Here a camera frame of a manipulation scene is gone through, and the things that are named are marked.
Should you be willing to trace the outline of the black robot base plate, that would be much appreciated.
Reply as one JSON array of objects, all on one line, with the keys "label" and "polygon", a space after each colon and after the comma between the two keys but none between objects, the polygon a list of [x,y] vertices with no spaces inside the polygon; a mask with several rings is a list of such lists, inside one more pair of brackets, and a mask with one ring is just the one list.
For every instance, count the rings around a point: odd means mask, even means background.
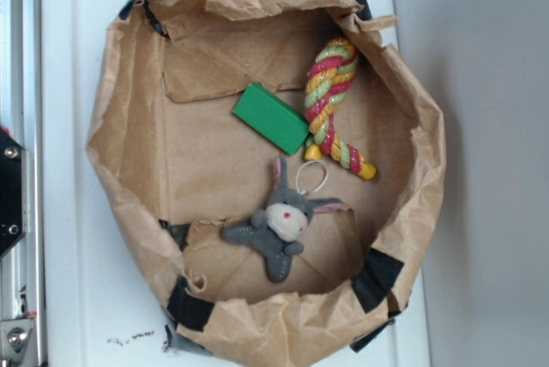
[{"label": "black robot base plate", "polygon": [[1,128],[1,259],[23,237],[25,150]]}]

